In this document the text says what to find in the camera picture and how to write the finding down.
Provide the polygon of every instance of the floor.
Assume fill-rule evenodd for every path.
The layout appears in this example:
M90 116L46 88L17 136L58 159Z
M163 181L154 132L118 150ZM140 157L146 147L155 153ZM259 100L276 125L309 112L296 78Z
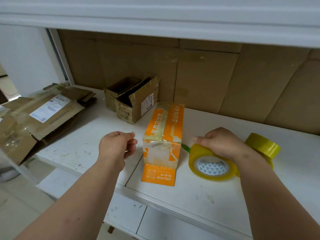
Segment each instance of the floor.
M41 180L54 170L54 167L37 159L31 161L28 168ZM22 175L6 183L0 183L0 238L13 239L53 202ZM133 240L118 229L109 234L108 229L109 225L101 226L98 240Z

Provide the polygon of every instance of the yellow tape roll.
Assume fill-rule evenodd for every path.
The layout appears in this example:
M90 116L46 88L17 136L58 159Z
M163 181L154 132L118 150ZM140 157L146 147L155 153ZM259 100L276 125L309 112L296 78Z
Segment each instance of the yellow tape roll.
M280 152L279 145L256 133L251 133L244 143L257 151L273 169L272 159Z
M213 181L230 179L238 170L229 159L220 157L198 144L193 144L190 149L189 168L199 177Z

